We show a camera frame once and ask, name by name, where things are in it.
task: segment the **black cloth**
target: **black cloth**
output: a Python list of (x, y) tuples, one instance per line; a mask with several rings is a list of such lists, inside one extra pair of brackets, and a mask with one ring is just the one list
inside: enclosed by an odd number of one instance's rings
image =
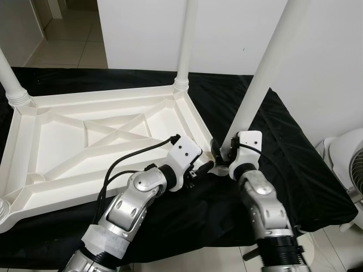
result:
[[(55, 95), (172, 84), (175, 73), (98, 69), (14, 68), (30, 95)], [(252, 76), (190, 74), (189, 95), (211, 134), (222, 143)], [(12, 109), (0, 90), (0, 154), (5, 147)], [(277, 94), (269, 90), (252, 130), (263, 133), (263, 152), (288, 179), (286, 187), (264, 158), (260, 169), (275, 186), (289, 216), (305, 231), (350, 222), (357, 214), (339, 181), (304, 136)], [(0, 234), (0, 266), (58, 269), (69, 258), (91, 222), (95, 203), (26, 218)], [(236, 183), (213, 174), (192, 189), (167, 192), (155, 200), (123, 259), (150, 262), (205, 246), (254, 243), (246, 208)]]

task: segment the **white fan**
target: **white fan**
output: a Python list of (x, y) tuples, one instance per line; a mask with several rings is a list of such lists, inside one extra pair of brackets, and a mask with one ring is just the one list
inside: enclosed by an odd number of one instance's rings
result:
[(316, 150), (351, 197), (358, 215), (348, 224), (340, 226), (346, 231), (353, 224), (363, 229), (363, 127), (340, 137), (327, 138)]

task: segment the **white plastic panel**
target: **white plastic panel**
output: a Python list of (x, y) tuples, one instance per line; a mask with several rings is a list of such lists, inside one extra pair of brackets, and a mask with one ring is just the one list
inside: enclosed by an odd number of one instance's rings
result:
[[(94, 201), (118, 158), (172, 135), (194, 139), (211, 159), (211, 136), (187, 93), (172, 86), (33, 97), (15, 109), (0, 165), (0, 197), (10, 212), (0, 233), (18, 220)], [(167, 144), (120, 163), (114, 173), (161, 165)], [(129, 175), (109, 185), (117, 194)]]

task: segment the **fan grille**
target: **fan grille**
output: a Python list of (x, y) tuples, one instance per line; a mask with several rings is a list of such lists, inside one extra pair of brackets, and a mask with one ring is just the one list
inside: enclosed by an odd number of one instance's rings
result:
[(352, 158), (351, 178), (357, 190), (363, 194), (363, 148)]

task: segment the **robotic arm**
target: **robotic arm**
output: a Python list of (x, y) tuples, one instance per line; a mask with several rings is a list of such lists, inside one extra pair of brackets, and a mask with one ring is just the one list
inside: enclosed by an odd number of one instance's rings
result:
[[(152, 164), (145, 171), (130, 176), (128, 184), (108, 206), (98, 224), (89, 226), (82, 237), (83, 246), (77, 250), (64, 272), (112, 272), (123, 258), (146, 216), (147, 207), (166, 190), (182, 188), (184, 178), (194, 178), (194, 162), (202, 150), (193, 140), (179, 135), (173, 137), (173, 147), (165, 164)], [(258, 171), (262, 134), (243, 131), (232, 139), (229, 176), (239, 184), (241, 198), (248, 208), (259, 253), (264, 262), (263, 272), (308, 272), (303, 263), (301, 247), (290, 225), (285, 208), (276, 197), (273, 185)], [(221, 156), (214, 154), (216, 164)], [(214, 164), (208, 162), (199, 172), (207, 173)]]

